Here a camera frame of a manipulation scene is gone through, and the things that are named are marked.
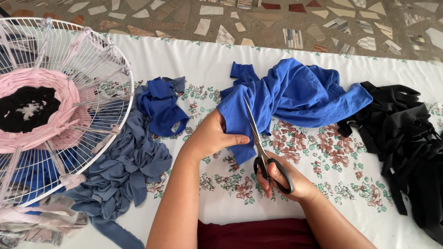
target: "black scissors handle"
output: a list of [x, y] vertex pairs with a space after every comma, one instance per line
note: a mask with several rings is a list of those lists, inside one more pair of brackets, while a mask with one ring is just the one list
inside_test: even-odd
[[[292, 193], [292, 192], [294, 191], [294, 185], [292, 184], [292, 179], [291, 179], [291, 177], [289, 176], [289, 174], [288, 174], [288, 172], [286, 171], [286, 169], [283, 168], [283, 166], [282, 166], [277, 160], [275, 160], [274, 158], [270, 158], [270, 159], [268, 159], [267, 163], [268, 163], [268, 165], [269, 165], [270, 163], [275, 163], [276, 166], [277, 166], [277, 169], [280, 170], [280, 172], [283, 174], [283, 176], [286, 178], [286, 181], [287, 181], [288, 184], [289, 184], [289, 189], [287, 189], [287, 188], [284, 188], [279, 182], [277, 182], [277, 181], [274, 180], [274, 181], [276, 182], [276, 184], [277, 184], [277, 187], [280, 189], [280, 191], [281, 191], [283, 194], [287, 194], [287, 195], [290, 194], [290, 193]], [[255, 173], [255, 175], [257, 175], [257, 169], [258, 169], [258, 167], [260, 167], [260, 170], [261, 170], [261, 173], [262, 173], [263, 177], [264, 177], [266, 180], [269, 181], [269, 174], [268, 174], [268, 172], [266, 171], [266, 167], [265, 167], [265, 165], [264, 165], [264, 163], [263, 163], [263, 160], [262, 160], [260, 157], [257, 157], [257, 158], [254, 160], [254, 173]]]

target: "scissor blade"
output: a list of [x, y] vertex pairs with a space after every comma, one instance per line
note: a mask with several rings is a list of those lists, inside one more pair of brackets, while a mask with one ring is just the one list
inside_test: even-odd
[[251, 125], [252, 132], [255, 134], [254, 139], [255, 138], [258, 139], [259, 136], [258, 136], [257, 125], [255, 124], [254, 117], [252, 116], [251, 109], [249, 108], [248, 102], [246, 101], [246, 98], [244, 96], [243, 96], [243, 100], [245, 101], [246, 112], [248, 113], [249, 123]]

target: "pink fabric weaving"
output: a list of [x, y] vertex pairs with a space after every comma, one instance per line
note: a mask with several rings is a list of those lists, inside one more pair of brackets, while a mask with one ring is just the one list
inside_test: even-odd
[[[11, 95], [22, 86], [44, 86], [54, 88], [55, 98], [60, 101], [58, 111], [51, 115], [48, 123], [34, 128], [31, 132], [11, 133], [0, 130], [0, 153], [13, 153], [19, 146], [23, 146], [23, 151], [35, 148], [44, 141], [60, 135], [70, 125], [77, 124], [81, 117], [88, 115], [85, 108], [78, 108], [79, 111], [83, 111], [73, 115], [76, 107], [72, 104], [79, 103], [80, 96], [74, 82], [68, 81], [67, 78], [68, 76], [60, 71], [44, 68], [17, 69], [0, 75], [0, 98]], [[54, 141], [54, 144], [57, 149], [61, 149], [60, 142]]]

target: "hand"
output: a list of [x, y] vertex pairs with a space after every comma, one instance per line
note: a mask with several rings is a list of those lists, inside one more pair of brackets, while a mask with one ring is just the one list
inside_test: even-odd
[[201, 160], [223, 148], [249, 143], [248, 136], [225, 134], [225, 127], [224, 117], [217, 108], [214, 109], [198, 125], [180, 151]]
[[[292, 179], [292, 184], [294, 185], [294, 191], [289, 195], [280, 192], [283, 196], [295, 202], [302, 202], [302, 201], [312, 200], [314, 196], [319, 193], [314, 184], [312, 184], [302, 173], [300, 173], [287, 160], [269, 151], [266, 151], [266, 154], [270, 158], [274, 158], [275, 160], [277, 160], [286, 169], [286, 171], [288, 172], [289, 176]], [[260, 168], [258, 168], [257, 181], [260, 184], [261, 188], [265, 191], [266, 196], [268, 198], [272, 197], [272, 187], [277, 188], [277, 184], [275, 183], [275, 181], [279, 182], [284, 188], [287, 189], [289, 188], [288, 181], [286, 180], [284, 175], [277, 169], [275, 163], [270, 163], [268, 167], [268, 174], [271, 179], [272, 186], [269, 186], [269, 182], [263, 177]]]

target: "right hand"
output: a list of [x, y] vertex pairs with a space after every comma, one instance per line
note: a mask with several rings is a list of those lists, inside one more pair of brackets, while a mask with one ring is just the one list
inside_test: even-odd
[[284, 175], [277, 169], [275, 163], [270, 163], [268, 167], [268, 175], [271, 178], [271, 184], [269, 185], [268, 181], [261, 174], [260, 168], [257, 171], [257, 181], [260, 184], [261, 188], [265, 191], [266, 196], [268, 198], [272, 197], [272, 187], [278, 189], [280, 193], [288, 198], [289, 200], [293, 200], [295, 202], [303, 202], [312, 200], [316, 194], [319, 193], [318, 189], [314, 186], [312, 182], [310, 182], [302, 173], [300, 173], [294, 166], [292, 166], [287, 160], [284, 158], [277, 156], [276, 154], [266, 151], [266, 154], [270, 158], [274, 158], [277, 160], [288, 172], [289, 176], [292, 179], [292, 184], [294, 185], [294, 191], [289, 194], [281, 193], [280, 189], [278, 189], [275, 181], [279, 182], [284, 188], [289, 188], [288, 181], [284, 177]]

